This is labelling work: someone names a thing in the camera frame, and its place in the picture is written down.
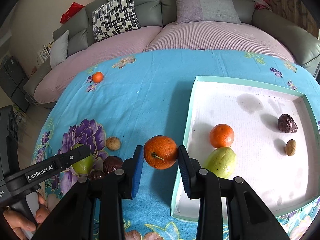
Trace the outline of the person's left hand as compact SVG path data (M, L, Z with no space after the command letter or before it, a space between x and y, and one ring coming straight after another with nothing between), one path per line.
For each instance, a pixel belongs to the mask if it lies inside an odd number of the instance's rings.
M41 225L49 215L49 211L46 207L46 200L40 193L37 194L39 200L39 209L36 211L35 219L37 223ZM3 215L19 239L27 239L23 230L30 232L36 230L35 224L29 221L20 213L8 209L3 212Z

